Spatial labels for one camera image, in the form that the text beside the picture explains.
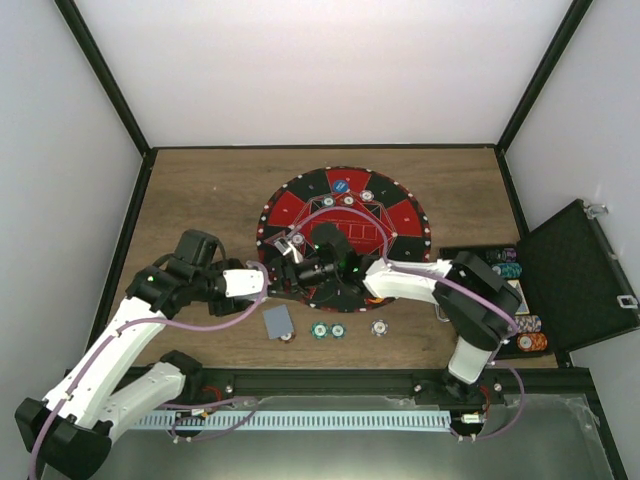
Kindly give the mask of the brown poker chip stack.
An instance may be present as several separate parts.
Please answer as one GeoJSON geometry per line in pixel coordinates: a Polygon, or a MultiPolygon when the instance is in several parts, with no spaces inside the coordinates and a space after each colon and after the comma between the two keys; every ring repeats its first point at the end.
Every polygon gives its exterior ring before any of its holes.
{"type": "Polygon", "coordinates": [[[290,343],[295,339],[296,335],[294,332],[282,335],[279,340],[284,342],[284,343],[290,343]]]}

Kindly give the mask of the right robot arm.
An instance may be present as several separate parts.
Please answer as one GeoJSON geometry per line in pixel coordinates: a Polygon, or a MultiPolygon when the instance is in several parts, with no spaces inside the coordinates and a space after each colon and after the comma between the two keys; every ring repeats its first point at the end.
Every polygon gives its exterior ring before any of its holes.
{"type": "Polygon", "coordinates": [[[481,374],[518,330],[521,294],[470,252],[431,263],[357,253],[339,258],[318,252],[298,263],[282,256],[268,263],[266,277],[269,294],[281,298],[331,286],[361,300],[408,299],[440,307],[457,335],[442,389],[458,403],[479,392],[481,374]]]}

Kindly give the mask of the teal poker chip stack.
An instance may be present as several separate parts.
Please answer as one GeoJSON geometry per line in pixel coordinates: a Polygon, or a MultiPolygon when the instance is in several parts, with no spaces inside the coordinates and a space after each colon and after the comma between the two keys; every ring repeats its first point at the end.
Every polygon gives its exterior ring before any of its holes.
{"type": "Polygon", "coordinates": [[[316,322],[312,325],[310,332],[315,339],[323,339],[329,335],[330,329],[326,323],[316,322]]]}

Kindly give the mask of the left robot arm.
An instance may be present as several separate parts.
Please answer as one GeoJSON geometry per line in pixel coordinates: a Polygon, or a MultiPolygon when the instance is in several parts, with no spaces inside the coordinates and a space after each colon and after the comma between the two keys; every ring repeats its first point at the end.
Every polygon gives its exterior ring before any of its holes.
{"type": "Polygon", "coordinates": [[[28,476],[48,464],[71,479],[88,479],[104,463],[114,442],[152,410],[192,407],[204,392],[201,364],[171,351],[142,377],[118,385],[140,352],[175,321],[181,309],[203,303],[215,316],[231,320],[197,333],[234,326],[266,297],[269,274],[258,262],[214,259],[225,252],[220,240],[185,231],[175,250],[139,271],[109,325],[78,364],[43,399],[25,399],[15,420],[30,453],[28,476]]]}

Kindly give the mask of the blue card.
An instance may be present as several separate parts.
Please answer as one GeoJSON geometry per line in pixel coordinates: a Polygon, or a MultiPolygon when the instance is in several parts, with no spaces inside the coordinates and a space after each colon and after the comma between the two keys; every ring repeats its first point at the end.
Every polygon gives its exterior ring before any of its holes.
{"type": "Polygon", "coordinates": [[[263,312],[263,320],[270,340],[280,339],[294,332],[293,322],[285,305],[265,310],[263,312]]]}

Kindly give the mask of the blue round blind button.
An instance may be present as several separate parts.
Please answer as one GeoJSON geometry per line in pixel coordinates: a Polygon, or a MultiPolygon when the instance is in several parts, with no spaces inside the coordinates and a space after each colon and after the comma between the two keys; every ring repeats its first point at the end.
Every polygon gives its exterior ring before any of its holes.
{"type": "Polygon", "coordinates": [[[337,195],[348,193],[350,191],[348,181],[345,179],[335,180],[332,184],[332,191],[337,195]]]}

